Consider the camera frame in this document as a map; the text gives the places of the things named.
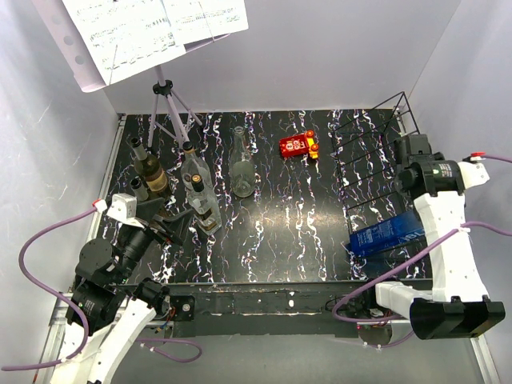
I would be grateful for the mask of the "clear square liquor bottle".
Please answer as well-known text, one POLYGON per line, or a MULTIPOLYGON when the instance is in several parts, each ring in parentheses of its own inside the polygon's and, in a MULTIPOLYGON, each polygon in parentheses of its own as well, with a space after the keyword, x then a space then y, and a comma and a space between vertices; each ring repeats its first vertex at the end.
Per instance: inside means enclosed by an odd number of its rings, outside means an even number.
POLYGON ((199 228, 205 234, 212 235, 222 227, 217 197, 200 174, 191 176, 191 190, 187 193, 187 201, 194 209, 199 228))

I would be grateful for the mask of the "dark green wine bottle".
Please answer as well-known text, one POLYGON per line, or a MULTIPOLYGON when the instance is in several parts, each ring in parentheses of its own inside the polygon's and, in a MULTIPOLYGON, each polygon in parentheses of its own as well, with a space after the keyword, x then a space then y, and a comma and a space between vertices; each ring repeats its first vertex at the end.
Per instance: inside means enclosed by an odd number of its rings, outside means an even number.
POLYGON ((154 194, 169 197, 169 181, 159 159, 145 150, 140 138, 132 138, 130 146, 135 155, 134 168, 137 175, 154 194))

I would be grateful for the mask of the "clear corked glass bottle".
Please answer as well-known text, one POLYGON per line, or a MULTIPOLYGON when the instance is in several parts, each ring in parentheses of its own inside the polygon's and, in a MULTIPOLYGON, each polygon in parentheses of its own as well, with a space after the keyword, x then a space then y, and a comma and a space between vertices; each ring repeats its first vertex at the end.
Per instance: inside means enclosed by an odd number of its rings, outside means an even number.
POLYGON ((186 191, 186 201, 189 202, 190 192, 194 191, 191 184, 191 179, 194 174, 201 176, 203 184, 206 187, 212 189, 213 183, 209 166, 202 158, 196 155, 192 142, 184 142, 182 148, 185 154, 185 160, 182 162, 180 173, 186 191))

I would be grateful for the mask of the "blue rectangular bottle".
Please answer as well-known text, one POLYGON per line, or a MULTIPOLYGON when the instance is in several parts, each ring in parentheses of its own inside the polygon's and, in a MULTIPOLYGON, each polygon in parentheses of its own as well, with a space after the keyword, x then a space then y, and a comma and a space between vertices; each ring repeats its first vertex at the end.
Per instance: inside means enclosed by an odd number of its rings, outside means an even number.
POLYGON ((349 250, 358 257, 368 257, 407 244, 425 234, 423 224, 412 210, 378 224, 353 232, 349 250))

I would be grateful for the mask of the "clear tall glass bottle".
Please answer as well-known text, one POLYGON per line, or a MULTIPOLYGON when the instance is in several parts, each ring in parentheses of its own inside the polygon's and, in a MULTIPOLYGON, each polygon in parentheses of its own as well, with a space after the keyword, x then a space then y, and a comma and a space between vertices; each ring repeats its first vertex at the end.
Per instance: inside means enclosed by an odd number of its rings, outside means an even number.
POLYGON ((245 128, 236 126, 233 139, 229 165, 230 186, 236 196, 247 198, 254 192, 256 180, 254 161, 247 146, 245 128))

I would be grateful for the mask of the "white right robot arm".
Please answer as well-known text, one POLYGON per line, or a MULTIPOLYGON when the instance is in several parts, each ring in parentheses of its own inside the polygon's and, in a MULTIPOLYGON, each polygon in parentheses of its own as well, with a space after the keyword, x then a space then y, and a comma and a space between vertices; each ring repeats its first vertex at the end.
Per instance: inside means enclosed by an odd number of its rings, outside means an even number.
POLYGON ((431 149, 424 134, 395 140, 398 188, 413 201, 425 231, 432 268, 426 294, 387 279, 362 297, 363 311, 380 318, 391 310, 410 321, 421 340, 476 338, 506 316, 478 273, 465 225, 465 192, 489 181, 481 156, 461 162, 431 149))

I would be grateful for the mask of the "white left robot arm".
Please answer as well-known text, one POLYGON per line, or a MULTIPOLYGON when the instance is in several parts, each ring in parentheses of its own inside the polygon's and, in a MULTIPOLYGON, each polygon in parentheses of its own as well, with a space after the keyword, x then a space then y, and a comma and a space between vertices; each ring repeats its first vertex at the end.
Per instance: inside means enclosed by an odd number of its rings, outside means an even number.
POLYGON ((66 328, 52 383, 109 383, 129 348, 153 320, 165 326, 194 318, 195 300, 175 295, 151 278, 134 289, 127 280, 152 243, 180 246, 193 213, 163 217, 162 198, 138 202, 128 194, 107 201, 106 216, 121 223, 118 241, 92 238, 81 249, 71 301, 84 313, 66 312, 66 328))

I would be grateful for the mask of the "red yellow toy block car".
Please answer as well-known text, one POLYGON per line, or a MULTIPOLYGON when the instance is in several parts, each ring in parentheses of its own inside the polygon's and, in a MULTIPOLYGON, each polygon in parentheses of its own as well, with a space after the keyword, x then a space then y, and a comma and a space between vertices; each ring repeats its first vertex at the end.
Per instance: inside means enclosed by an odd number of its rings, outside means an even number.
POLYGON ((307 154, 313 160, 318 159, 319 145, 312 130, 280 139, 279 149, 284 158, 307 154))

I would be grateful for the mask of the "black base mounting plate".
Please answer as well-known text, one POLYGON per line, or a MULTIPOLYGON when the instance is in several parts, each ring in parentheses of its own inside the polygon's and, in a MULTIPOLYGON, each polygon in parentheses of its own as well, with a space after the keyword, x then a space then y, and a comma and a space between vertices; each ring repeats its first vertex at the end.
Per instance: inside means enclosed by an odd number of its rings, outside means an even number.
POLYGON ((356 325, 333 318, 337 299, 361 281, 174 283, 174 296, 194 299, 191 320, 174 325, 179 337, 331 334, 354 338, 356 325))

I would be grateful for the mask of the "white sheet music left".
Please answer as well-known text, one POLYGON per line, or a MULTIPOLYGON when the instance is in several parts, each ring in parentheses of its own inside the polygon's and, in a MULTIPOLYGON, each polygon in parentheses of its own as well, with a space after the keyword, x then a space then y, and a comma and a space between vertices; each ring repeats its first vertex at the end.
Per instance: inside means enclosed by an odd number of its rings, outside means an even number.
POLYGON ((108 86, 186 52, 161 1, 64 1, 108 86))

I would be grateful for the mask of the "white sheet music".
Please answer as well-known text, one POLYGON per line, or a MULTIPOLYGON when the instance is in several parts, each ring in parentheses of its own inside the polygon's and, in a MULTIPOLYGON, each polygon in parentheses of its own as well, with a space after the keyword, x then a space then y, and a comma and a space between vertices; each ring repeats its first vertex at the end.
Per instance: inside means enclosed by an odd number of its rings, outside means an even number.
POLYGON ((177 42, 185 45, 249 28, 244 1, 163 1, 177 42))
POLYGON ((186 52, 161 1, 64 1, 108 86, 186 52))

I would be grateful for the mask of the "white sheet music right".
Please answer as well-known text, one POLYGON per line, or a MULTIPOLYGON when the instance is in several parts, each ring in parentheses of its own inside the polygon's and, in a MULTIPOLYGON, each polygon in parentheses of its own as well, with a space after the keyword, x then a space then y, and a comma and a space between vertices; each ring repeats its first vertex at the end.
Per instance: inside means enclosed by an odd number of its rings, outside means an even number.
POLYGON ((244 1, 163 1, 177 42, 185 45, 249 28, 244 1))

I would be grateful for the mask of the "lilac music stand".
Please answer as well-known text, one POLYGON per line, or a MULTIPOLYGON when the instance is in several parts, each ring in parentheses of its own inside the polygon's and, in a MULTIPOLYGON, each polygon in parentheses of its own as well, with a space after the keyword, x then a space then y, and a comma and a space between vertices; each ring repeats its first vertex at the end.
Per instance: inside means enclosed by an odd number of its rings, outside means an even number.
MULTIPOLYGON (((102 80, 77 27, 68 15, 63 3, 64 1, 36 1, 34 6, 67 60, 80 89, 85 93, 90 93, 108 87, 102 80)), ((228 35, 224 34, 216 38, 185 44, 183 45, 186 50, 184 54, 216 42, 228 35)), ((174 91, 172 82, 165 79, 162 64, 151 69, 155 71, 157 77, 157 82, 152 90, 154 98, 163 101, 174 124, 174 132, 171 137, 178 142, 184 142, 188 139, 187 131, 190 126, 179 120, 176 104, 182 98, 174 91)))

